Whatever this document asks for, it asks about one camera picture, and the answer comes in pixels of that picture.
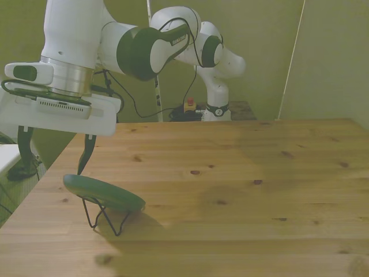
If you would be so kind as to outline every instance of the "small table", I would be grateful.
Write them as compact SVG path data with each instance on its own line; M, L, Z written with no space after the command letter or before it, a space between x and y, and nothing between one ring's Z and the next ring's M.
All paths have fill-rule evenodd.
M119 124L83 175L146 201L120 237L63 186L83 146L0 229L0 276L366 276L369 133L350 120Z

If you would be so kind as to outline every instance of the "green wall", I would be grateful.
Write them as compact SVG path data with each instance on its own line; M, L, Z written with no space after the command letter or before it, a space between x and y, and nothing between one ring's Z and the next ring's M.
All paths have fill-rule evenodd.
M0 78L9 62L38 61L44 44L43 20L46 0L0 0L2 7L0 36ZM148 25L146 0L105 0L112 16L119 22ZM167 6L191 6L203 21L213 22L224 36L229 49L247 62L242 78L228 80L231 100L248 100L259 119L276 117L291 59L303 0L153 0L153 12ZM135 97L141 114L156 111L153 81L146 83L115 74ZM190 65L171 62L160 75L163 108L175 107L183 99L193 79ZM94 83L104 85L102 76ZM117 92L119 87L113 84ZM120 122L141 122L124 92L126 105ZM206 101L206 89L197 78L190 96ZM37 130L34 143L49 166L74 134Z
M369 128L369 1L307 0L281 118Z

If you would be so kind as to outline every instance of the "silver metal ring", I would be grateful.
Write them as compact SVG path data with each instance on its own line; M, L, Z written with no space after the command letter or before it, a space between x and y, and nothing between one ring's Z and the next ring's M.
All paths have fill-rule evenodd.
M91 94L90 85L93 69L42 56L41 62L48 63L54 67L54 77L52 83L48 85L51 91L74 97Z

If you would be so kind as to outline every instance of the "wood knot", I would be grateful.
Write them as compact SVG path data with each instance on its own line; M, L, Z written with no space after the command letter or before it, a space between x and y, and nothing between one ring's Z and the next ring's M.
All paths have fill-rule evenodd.
M295 156L293 156L290 152L288 151L281 151L282 155L285 156L286 158L289 159L293 159Z
M349 164L346 162L340 162L340 166L343 167L344 169L347 169L349 167Z
M135 162L138 162L138 163L141 163L141 162L142 162L142 159L141 159L139 156L137 156L137 155L135 155L135 156L133 157L133 160L134 160Z
M107 265L108 263L110 263L113 259L112 255L108 255L108 254L103 254L103 255L98 255L95 257L95 262L98 265Z
M217 205L227 205L228 202L224 201L224 200L217 200Z
M254 180L254 185L261 185L263 180Z
M287 221L287 218L273 218L273 220L278 220L278 221Z
M340 250L340 251L338 251L338 254L350 254L350 251L348 251L348 250Z

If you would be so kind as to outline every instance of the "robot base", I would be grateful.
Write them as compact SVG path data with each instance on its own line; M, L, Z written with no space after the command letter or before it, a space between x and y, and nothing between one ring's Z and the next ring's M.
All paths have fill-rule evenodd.
M211 111L205 110L201 121L231 121L231 111L226 111L221 117L216 117Z

